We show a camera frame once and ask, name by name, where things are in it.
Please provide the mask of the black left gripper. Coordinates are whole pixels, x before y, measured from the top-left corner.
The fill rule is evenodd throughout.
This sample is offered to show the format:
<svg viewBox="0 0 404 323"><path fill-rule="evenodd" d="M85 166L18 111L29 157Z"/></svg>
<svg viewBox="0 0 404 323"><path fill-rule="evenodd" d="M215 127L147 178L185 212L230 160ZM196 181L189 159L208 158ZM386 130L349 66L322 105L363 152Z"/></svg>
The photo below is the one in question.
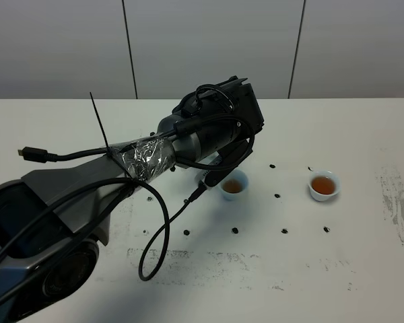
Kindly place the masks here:
<svg viewBox="0 0 404 323"><path fill-rule="evenodd" d="M259 108L253 87L247 83L247 78L232 76L226 81L218 83L232 103L234 114L245 119L255 134L259 133L264 125L264 118Z"/></svg>

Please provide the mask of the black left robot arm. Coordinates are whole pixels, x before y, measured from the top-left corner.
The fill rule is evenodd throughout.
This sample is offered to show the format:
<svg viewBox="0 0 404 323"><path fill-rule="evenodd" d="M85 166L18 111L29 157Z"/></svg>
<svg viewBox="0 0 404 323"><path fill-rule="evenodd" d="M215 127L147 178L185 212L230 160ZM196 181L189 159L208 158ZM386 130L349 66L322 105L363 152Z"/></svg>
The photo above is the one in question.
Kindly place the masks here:
<svg viewBox="0 0 404 323"><path fill-rule="evenodd" d="M88 161L0 185L0 322L23 320L77 291L109 241L110 214L138 190L158 201L159 233L169 238L173 216L152 181L194 168L187 203L197 200L252 153L263 125L252 85L233 76L187 94L148 137L68 155L19 150L30 162Z"/></svg>

